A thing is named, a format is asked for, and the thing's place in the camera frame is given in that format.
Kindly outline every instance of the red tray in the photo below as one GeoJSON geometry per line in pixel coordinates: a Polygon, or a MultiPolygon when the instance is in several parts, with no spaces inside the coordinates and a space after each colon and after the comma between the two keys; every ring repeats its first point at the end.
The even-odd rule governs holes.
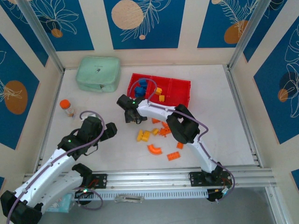
{"type": "MultiPolygon", "coordinates": [[[[137,80],[139,80],[140,78],[150,78],[157,83],[157,86],[159,88],[162,89],[162,95],[165,95],[165,101],[160,102],[159,96],[157,94],[154,94],[154,96],[150,99],[152,102],[157,104],[162,104],[165,106],[177,106],[179,104],[183,104],[186,107],[188,107],[189,100],[190,100],[190,88],[191,88],[190,81],[133,73],[130,84],[128,86],[127,95],[129,95],[129,91],[132,84],[137,80]]],[[[154,91],[155,85],[149,80],[146,80],[146,82],[148,83],[148,87],[145,93],[145,98],[147,99],[150,96],[150,94],[154,91]]],[[[133,87],[130,94],[131,98],[135,98],[134,89],[136,86],[140,86],[139,83],[137,83],[133,87]]]]}

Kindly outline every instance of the pill bottle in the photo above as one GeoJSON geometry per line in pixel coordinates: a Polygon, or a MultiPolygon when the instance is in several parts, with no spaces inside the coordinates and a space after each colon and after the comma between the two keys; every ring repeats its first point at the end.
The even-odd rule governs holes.
{"type": "Polygon", "coordinates": [[[72,108],[71,103],[67,99],[61,100],[59,105],[66,112],[67,116],[74,116],[75,110],[72,108]]]}

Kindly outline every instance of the white floor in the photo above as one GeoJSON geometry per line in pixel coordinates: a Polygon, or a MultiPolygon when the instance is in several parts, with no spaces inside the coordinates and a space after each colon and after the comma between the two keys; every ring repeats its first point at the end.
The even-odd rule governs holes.
{"type": "Polygon", "coordinates": [[[183,150],[176,148],[177,142],[171,134],[167,138],[152,135],[149,142],[136,142],[140,129],[151,131],[161,127],[161,124],[152,124],[150,119],[140,125],[126,124],[124,111],[116,104],[117,99],[127,93],[132,73],[141,73],[191,80],[188,109],[209,127],[210,132],[203,140],[210,152],[223,165],[254,164],[222,65],[122,67],[119,87],[113,93],[81,91],[76,84],[76,72],[65,71],[43,163],[50,158],[64,136],[81,127],[78,116],[69,118],[59,107],[59,102],[66,98],[77,114],[84,110],[96,111],[105,123],[114,122],[118,129],[116,136],[99,143],[97,152],[78,159],[93,171],[200,167],[197,157],[186,146],[183,150]],[[161,147],[163,154],[149,153],[147,145],[150,144],[161,147]],[[168,161],[166,155],[176,151],[180,152],[181,158],[168,161]]]}

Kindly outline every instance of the mint green bag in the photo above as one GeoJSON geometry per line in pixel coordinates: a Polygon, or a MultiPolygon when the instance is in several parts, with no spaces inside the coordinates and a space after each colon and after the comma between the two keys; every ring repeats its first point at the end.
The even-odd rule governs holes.
{"type": "Polygon", "coordinates": [[[116,57],[84,57],[76,81],[81,90],[114,92],[120,81],[120,60],[116,57]]]}

